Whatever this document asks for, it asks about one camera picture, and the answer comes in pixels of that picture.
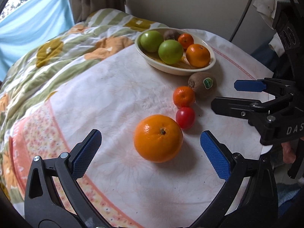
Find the person's right hand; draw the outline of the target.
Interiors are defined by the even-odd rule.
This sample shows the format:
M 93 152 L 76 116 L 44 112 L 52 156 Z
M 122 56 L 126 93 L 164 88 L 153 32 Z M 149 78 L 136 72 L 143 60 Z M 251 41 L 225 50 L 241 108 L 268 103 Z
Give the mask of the person's right hand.
M 283 162 L 286 164 L 293 164 L 296 160 L 296 155 L 293 150 L 294 144 L 295 144 L 295 140 L 289 142 L 283 142 L 281 144 Z

